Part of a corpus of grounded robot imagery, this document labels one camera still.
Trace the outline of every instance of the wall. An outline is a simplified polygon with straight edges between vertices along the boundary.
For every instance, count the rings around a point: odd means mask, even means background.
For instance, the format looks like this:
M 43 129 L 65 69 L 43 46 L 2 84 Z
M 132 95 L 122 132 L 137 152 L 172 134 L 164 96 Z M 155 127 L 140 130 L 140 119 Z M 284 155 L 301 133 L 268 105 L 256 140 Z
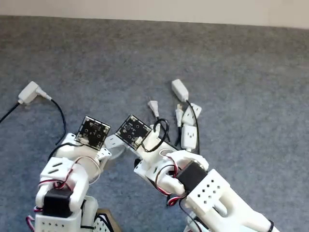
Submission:
M 309 28 L 309 0 L 0 0 L 0 15 Z

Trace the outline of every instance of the white connector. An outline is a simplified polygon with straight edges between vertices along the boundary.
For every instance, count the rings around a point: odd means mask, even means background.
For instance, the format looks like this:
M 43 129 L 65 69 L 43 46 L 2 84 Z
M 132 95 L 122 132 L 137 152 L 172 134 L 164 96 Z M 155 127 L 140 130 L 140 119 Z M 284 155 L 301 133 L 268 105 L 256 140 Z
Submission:
M 31 81 L 18 95 L 18 102 L 20 104 L 25 103 L 28 104 L 32 102 L 36 96 L 42 96 L 48 100 L 51 100 L 52 98 L 47 95 L 46 92 L 44 92 L 38 84 L 36 84 L 34 81 Z
M 182 148 L 187 151 L 197 146 L 197 128 L 184 124 L 182 129 Z
M 186 102 L 189 100 L 189 92 L 181 80 L 176 79 L 172 81 L 172 90 L 180 101 Z
M 200 107 L 198 105 L 195 105 L 193 103 L 191 103 L 191 105 L 193 107 L 195 115 L 198 118 L 199 114 L 202 111 L 202 107 Z M 187 125 L 190 125 L 190 126 L 194 126 L 195 125 L 196 122 L 195 122 L 194 115 L 193 115 L 193 112 L 192 112 L 192 109 L 191 109 L 190 106 L 188 106 L 188 108 L 184 112 L 183 118 L 182 118 L 182 122 L 183 122 L 183 124 L 187 124 Z
M 183 118 L 183 110 L 180 104 L 177 104 L 176 119 L 177 119 L 177 127 L 182 127 L 182 118 Z
M 158 102 L 157 101 L 149 101 L 148 106 L 153 111 L 154 116 L 159 117 Z

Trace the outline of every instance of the power plug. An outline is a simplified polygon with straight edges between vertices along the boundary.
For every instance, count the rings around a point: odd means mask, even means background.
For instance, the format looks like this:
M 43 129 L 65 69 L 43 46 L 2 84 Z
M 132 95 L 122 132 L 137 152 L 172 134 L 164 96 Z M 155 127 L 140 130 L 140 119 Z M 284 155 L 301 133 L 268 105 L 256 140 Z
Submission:
M 187 151 L 195 149 L 197 146 L 197 128 L 190 125 L 183 125 L 182 129 L 182 148 Z
M 198 105 L 195 105 L 193 103 L 191 103 L 191 105 L 193 107 L 195 115 L 198 118 L 199 114 L 202 111 L 202 107 L 200 107 Z M 183 118 L 182 118 L 182 122 L 183 122 L 183 124 L 187 124 L 187 125 L 190 125 L 190 126 L 194 126 L 195 125 L 196 122 L 195 122 L 194 115 L 193 115 L 193 112 L 192 112 L 192 109 L 191 109 L 190 106 L 188 106 L 188 108 L 184 112 Z

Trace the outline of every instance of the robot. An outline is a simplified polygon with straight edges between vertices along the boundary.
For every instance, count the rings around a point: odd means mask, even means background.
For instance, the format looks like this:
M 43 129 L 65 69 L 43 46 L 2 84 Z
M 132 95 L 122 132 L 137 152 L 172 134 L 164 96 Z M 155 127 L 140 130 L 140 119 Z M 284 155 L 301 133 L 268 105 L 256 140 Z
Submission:
M 134 172 L 163 195 L 192 210 L 184 232 L 278 232 L 254 211 L 201 156 L 179 150 L 160 137 L 160 122 L 148 127 L 135 116 L 107 137 L 110 127 L 86 116 L 77 135 L 69 133 L 40 175 L 35 232 L 112 232 L 98 202 L 87 196 L 93 184 L 124 151 L 136 154 Z

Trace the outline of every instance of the circuit board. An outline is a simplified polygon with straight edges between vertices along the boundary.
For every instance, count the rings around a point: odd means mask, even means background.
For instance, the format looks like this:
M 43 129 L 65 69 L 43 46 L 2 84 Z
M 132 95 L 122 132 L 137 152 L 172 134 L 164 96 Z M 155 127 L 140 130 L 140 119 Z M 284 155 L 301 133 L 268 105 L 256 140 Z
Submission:
M 137 150 L 151 129 L 134 115 L 130 115 L 116 132 L 117 137 Z
M 110 129 L 109 125 L 86 116 L 75 140 L 99 151 Z

